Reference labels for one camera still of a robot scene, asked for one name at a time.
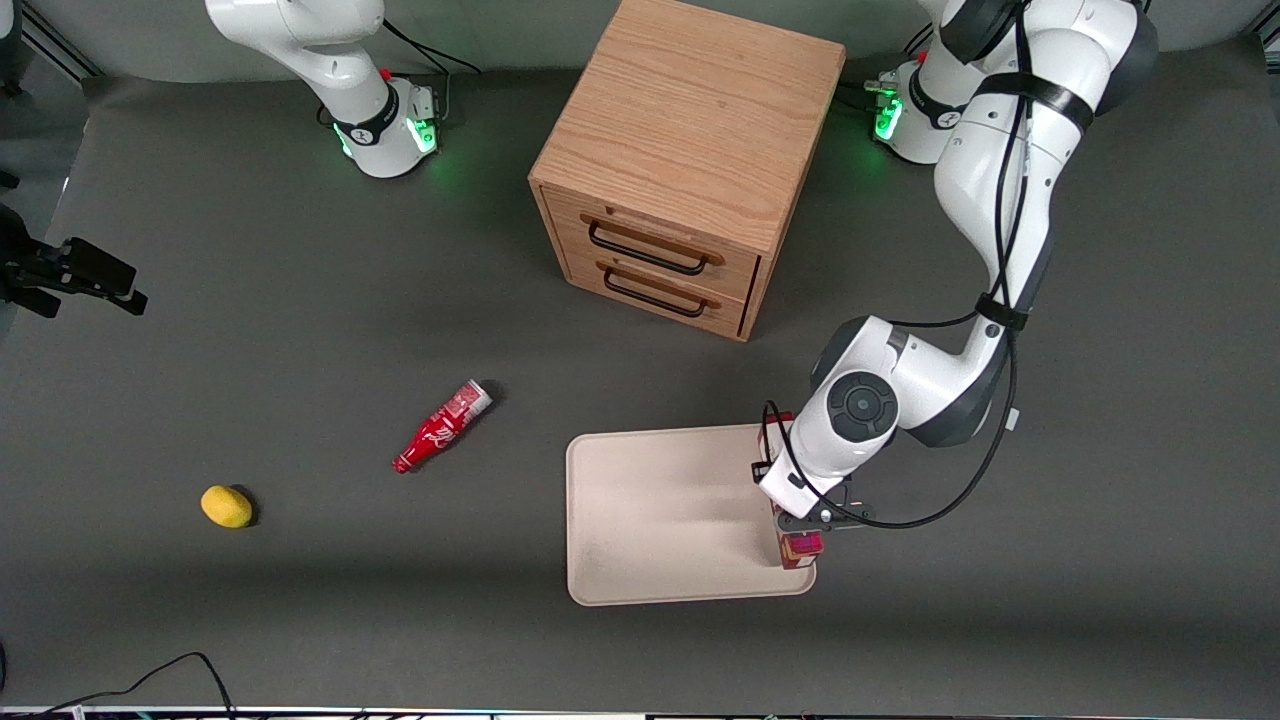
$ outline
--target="green led light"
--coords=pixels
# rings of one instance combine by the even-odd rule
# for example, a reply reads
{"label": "green led light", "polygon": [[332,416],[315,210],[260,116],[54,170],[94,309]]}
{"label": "green led light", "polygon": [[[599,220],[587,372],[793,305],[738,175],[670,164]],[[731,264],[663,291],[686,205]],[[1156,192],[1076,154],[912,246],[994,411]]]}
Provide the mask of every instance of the green led light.
{"label": "green led light", "polygon": [[424,155],[435,150],[435,126],[430,120],[404,118],[404,124],[408,127],[408,132],[412,133],[413,142],[417,143],[417,149],[421,150]]}
{"label": "green led light", "polygon": [[343,137],[342,131],[338,129],[338,124],[337,123],[334,123],[334,126],[333,126],[333,132],[334,132],[334,135],[338,136],[338,141],[342,142],[342,154],[346,155],[346,156],[348,156],[348,158],[351,158],[351,147],[347,146],[347,138]]}
{"label": "green led light", "polygon": [[897,129],[897,119],[902,115],[902,101],[897,97],[890,100],[888,105],[876,115],[876,137],[888,141]]}

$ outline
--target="red coca-cola bottle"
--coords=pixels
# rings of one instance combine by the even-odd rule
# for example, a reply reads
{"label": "red coca-cola bottle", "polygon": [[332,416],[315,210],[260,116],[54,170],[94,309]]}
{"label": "red coca-cola bottle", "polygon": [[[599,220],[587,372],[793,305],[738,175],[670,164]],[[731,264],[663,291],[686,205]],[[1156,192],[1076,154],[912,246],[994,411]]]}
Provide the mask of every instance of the red coca-cola bottle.
{"label": "red coca-cola bottle", "polygon": [[467,380],[458,392],[422,423],[413,434],[413,442],[392,460],[397,473],[408,473],[415,465],[444,450],[462,429],[489,407],[493,398],[475,380]]}

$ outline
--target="gray tabletop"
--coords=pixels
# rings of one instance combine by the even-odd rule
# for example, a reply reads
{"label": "gray tabletop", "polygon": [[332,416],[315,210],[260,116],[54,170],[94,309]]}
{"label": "gray tabletop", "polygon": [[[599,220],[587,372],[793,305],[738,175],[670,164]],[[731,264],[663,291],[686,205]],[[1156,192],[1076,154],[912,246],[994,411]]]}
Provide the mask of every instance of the gray tabletop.
{"label": "gray tabletop", "polygon": [[[346,161],[301,83],[96,87],[52,233],[134,263],[151,305],[68,301],[0,352],[5,702],[202,650],[242,705],[1280,715],[1280,129],[1256,44],[1162,56],[1091,129],[1021,421],[959,511],[831,536],[800,597],[646,607],[564,589],[573,437],[796,407],[841,322],[952,316],[984,281],[931,170],[837,109],[750,343],[572,288],[525,174],[573,79],[460,77],[442,152],[393,181]],[[471,377],[506,397],[394,474]],[[867,500],[940,507],[986,437],[896,443]],[[212,483],[248,486],[261,525],[210,524]],[[186,667],[137,700],[215,697]]]}

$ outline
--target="black metal handle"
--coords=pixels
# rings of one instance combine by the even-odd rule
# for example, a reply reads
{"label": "black metal handle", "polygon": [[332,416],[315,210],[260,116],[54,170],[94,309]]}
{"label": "black metal handle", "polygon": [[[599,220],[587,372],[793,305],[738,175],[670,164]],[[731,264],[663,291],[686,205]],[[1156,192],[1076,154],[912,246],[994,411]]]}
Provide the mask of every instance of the black metal handle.
{"label": "black metal handle", "polygon": [[600,229],[600,223],[591,220],[591,227],[586,229],[586,236],[591,238],[591,245],[595,245],[596,247],[603,247],[605,250],[611,250],[613,252],[621,252],[627,258],[635,258],[636,260],[643,260],[645,263],[658,265],[663,270],[671,270],[673,273],[680,273],[682,275],[696,275],[707,269],[707,261],[710,260],[710,258],[703,255],[703,259],[699,260],[696,265],[690,268],[689,265],[672,263],[671,260],[658,258],[657,255],[649,255],[648,252],[641,252],[639,250],[632,250],[630,247],[618,245],[616,242],[609,242],[595,234],[595,231],[598,229]]}
{"label": "black metal handle", "polygon": [[703,300],[703,301],[700,301],[698,304],[698,310],[689,310],[686,307],[681,307],[680,305],[672,305],[671,302],[667,302],[664,300],[658,300],[657,297],[649,297],[648,295],[645,295],[643,292],[634,291],[634,290],[631,290],[628,287],[622,287],[620,284],[611,283],[609,282],[611,277],[613,277],[613,268],[605,268],[604,269],[604,287],[612,290],[613,292],[617,292],[618,295],[626,295],[627,297],[631,297],[634,300],[639,300],[640,302],[648,302],[649,305],[654,305],[657,307],[662,307],[663,310],[666,310],[668,313],[675,313],[677,315],[684,315],[686,318],[696,318],[696,316],[699,316],[699,315],[703,314],[703,310],[707,310],[707,301],[705,300]]}

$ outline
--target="plastic tray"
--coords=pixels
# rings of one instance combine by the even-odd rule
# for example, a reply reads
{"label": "plastic tray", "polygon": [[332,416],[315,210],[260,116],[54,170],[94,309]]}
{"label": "plastic tray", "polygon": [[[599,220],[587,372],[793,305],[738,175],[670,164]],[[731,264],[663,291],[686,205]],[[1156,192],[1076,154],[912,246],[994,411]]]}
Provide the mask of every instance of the plastic tray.
{"label": "plastic tray", "polygon": [[799,594],[768,497],[759,425],[589,434],[566,452],[568,592],[580,605]]}

